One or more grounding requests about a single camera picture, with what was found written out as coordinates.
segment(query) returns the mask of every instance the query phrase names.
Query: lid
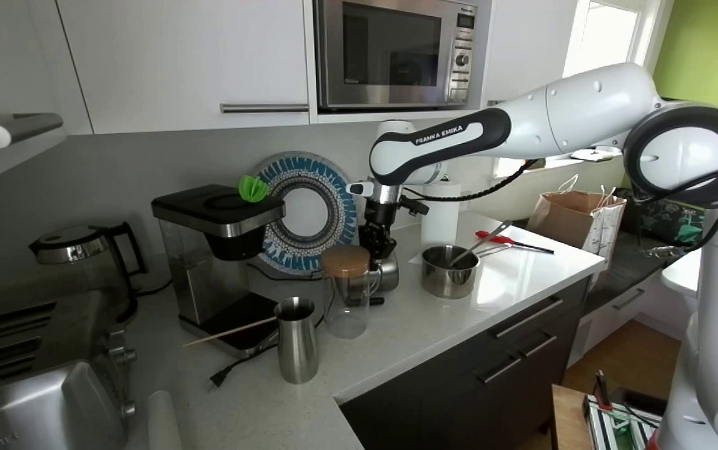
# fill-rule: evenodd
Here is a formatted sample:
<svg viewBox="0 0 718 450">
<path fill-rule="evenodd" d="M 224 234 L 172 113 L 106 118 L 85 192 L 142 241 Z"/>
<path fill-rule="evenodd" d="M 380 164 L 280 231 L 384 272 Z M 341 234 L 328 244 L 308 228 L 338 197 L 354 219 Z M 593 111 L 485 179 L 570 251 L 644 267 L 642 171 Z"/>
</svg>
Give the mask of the lid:
<svg viewBox="0 0 718 450">
<path fill-rule="evenodd" d="M 359 244 L 336 244 L 323 253 L 328 278 L 360 278 L 369 269 L 369 251 Z"/>
<path fill-rule="evenodd" d="M 62 228 L 31 242 L 31 251 L 44 266 L 80 262 L 109 251 L 106 228 Z"/>
<path fill-rule="evenodd" d="M 154 214 L 217 238 L 238 238 L 283 217 L 283 201 L 240 201 L 236 188 L 202 184 L 154 201 Z"/>
</svg>

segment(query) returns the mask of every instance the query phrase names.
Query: small bowl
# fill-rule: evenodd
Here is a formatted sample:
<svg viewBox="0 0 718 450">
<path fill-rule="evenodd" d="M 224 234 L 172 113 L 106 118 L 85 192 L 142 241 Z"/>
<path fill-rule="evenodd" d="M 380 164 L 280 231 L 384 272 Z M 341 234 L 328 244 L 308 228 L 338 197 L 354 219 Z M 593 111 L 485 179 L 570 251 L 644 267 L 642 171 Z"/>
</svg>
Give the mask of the small bowl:
<svg viewBox="0 0 718 450">
<path fill-rule="evenodd" d="M 424 253 L 424 287 L 435 298 L 466 298 L 473 293 L 481 258 L 459 244 L 435 244 Z"/>
</svg>

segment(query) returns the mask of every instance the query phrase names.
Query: cabinet handle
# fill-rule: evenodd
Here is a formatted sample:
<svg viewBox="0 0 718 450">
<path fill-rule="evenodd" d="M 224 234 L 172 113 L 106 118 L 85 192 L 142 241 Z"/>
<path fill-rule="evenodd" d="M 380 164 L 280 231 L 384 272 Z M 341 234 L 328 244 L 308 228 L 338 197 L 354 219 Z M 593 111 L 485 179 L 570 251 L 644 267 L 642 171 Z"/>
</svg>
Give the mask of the cabinet handle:
<svg viewBox="0 0 718 450">
<path fill-rule="evenodd" d="M 244 113 L 308 113 L 308 103 L 224 103 L 224 114 Z"/>
<path fill-rule="evenodd" d="M 525 352 L 525 357 L 533 357 L 535 352 L 551 347 L 556 341 L 559 341 L 559 334 L 546 333 L 546 341 L 540 341 L 535 347 L 530 347 L 530 349 Z"/>
<path fill-rule="evenodd" d="M 535 317 L 540 317 L 540 316 L 546 316 L 551 311 L 559 311 L 561 306 L 563 306 L 563 298 L 556 298 L 551 306 L 546 306 L 546 307 L 535 311 L 533 316 L 514 322 L 511 327 L 501 329 L 496 338 L 506 338 L 506 334 L 516 333 L 519 327 L 533 322 Z"/>
<path fill-rule="evenodd" d="M 637 293 L 622 302 L 610 302 L 613 311 L 627 311 L 627 306 L 637 302 L 645 289 L 637 287 Z"/>
<path fill-rule="evenodd" d="M 483 384 L 491 384 L 494 381 L 499 381 L 504 373 L 514 369 L 514 368 L 520 364 L 520 363 L 523 363 L 523 357 L 516 357 L 516 359 L 511 359 L 509 364 L 504 364 L 501 369 L 496 369 L 496 373 L 481 377 L 481 382 L 483 382 Z"/>
</svg>

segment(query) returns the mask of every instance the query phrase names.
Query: white robotic arm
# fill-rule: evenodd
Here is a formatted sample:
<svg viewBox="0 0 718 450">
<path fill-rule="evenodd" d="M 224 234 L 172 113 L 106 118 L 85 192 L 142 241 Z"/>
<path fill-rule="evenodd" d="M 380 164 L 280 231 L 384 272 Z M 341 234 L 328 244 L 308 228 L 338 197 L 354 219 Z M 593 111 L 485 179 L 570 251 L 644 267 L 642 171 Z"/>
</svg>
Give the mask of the white robotic arm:
<svg viewBox="0 0 718 450">
<path fill-rule="evenodd" d="M 573 152 L 630 129 L 659 107 L 642 66 L 610 66 L 420 132 L 380 134 L 371 171 L 384 184 L 404 184 L 418 167 L 470 152 L 523 159 Z"/>
<path fill-rule="evenodd" d="M 464 154 L 566 154 L 603 141 L 622 143 L 639 192 L 718 208 L 718 111 L 663 103 L 644 67 L 610 66 L 420 132 L 380 134 L 371 188 L 360 192 L 369 197 L 360 244 L 374 258 L 394 253 L 396 211 L 410 203 L 401 184 L 424 167 Z M 662 447 L 718 444 L 718 222 L 708 238 L 699 333 L 684 342 Z"/>
</svg>

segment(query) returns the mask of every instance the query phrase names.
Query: electric kettle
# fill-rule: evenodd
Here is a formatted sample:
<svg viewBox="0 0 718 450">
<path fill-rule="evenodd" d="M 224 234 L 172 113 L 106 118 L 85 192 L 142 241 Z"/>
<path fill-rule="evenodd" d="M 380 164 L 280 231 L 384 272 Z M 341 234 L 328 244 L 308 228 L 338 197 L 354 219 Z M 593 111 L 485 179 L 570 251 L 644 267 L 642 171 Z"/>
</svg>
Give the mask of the electric kettle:
<svg viewBox="0 0 718 450">
<path fill-rule="evenodd" d="M 126 306 L 117 311 L 117 322 L 131 322 L 136 317 L 139 289 L 132 287 L 132 274 L 145 272 L 149 267 L 127 222 L 112 228 L 62 228 L 31 242 L 31 251 L 41 266 L 60 266 L 62 269 L 57 269 L 52 281 L 60 281 L 72 289 L 120 289 Z"/>
</svg>

